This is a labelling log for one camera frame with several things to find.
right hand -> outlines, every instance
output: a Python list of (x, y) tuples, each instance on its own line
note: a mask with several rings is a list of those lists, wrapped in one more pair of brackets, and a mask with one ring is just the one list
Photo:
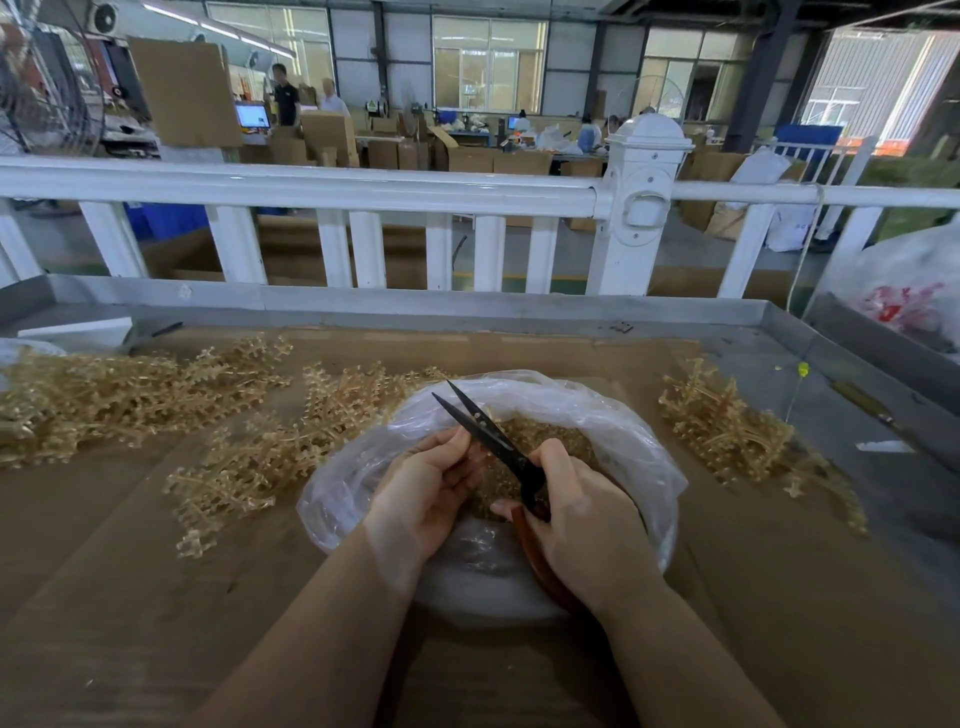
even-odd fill
[[(601, 622), (663, 584), (657, 556), (630, 497), (559, 440), (546, 440), (528, 456), (546, 473), (550, 523), (527, 511), (543, 555), (561, 581)], [(515, 501), (491, 510), (510, 520)]]

brown scissor handle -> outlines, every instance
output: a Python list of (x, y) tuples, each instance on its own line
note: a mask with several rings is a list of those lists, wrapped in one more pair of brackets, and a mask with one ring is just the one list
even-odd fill
[(558, 605), (566, 609), (571, 616), (590, 617), (590, 610), (566, 587), (560, 577), (546, 563), (543, 551), (540, 550), (540, 541), (537, 539), (537, 534), (534, 533), (533, 528), (530, 527), (530, 523), (527, 522), (527, 514), (523, 506), (515, 505), (510, 511), (510, 518), (514, 523), (516, 537), (520, 541), (523, 555), (530, 562), (530, 568), (533, 570), (540, 588), (547, 592), (547, 595)]

computer monitor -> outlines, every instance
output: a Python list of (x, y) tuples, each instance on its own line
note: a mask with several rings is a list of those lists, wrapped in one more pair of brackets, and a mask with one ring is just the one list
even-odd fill
[(270, 129), (270, 117), (263, 104), (250, 101), (237, 101), (237, 121), (244, 129)]

person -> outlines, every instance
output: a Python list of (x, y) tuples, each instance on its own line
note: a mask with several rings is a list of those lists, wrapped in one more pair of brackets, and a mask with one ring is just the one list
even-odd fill
[(350, 116), (350, 111), (344, 100), (337, 96), (336, 88), (333, 85), (333, 79), (324, 79), (324, 98), (320, 100), (320, 111), (334, 111), (342, 113), (344, 116)]
[(300, 125), (300, 93), (297, 87), (287, 80), (287, 67), (283, 63), (274, 63), (274, 100), (276, 116), (281, 127)]
[(580, 134), (577, 136), (577, 146), (580, 151), (588, 155), (594, 149), (603, 143), (603, 132), (600, 127), (593, 123), (593, 119), (588, 113), (584, 114), (582, 119), (584, 125), (580, 128)]
[(516, 133), (524, 133), (530, 131), (530, 119), (527, 118), (527, 112), (524, 109), (520, 110), (520, 116), (516, 118), (514, 124), (514, 131)]
[[(784, 728), (737, 662), (663, 581), (630, 498), (547, 440), (550, 523), (529, 513), (547, 562), (590, 609), (644, 728)], [(401, 454), (363, 521), (327, 557), (187, 726), (372, 725), (420, 570), (482, 478), (460, 427)], [(515, 503), (492, 510), (510, 518)]]

left hand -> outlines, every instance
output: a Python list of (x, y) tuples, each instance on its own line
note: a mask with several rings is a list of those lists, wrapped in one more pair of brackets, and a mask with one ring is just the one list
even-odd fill
[(485, 458), (459, 426), (430, 435), (399, 455), (364, 519), (374, 550), (383, 556), (389, 550), (395, 561), (413, 559), (417, 568), (422, 566), (450, 535), (457, 511), (483, 480)]

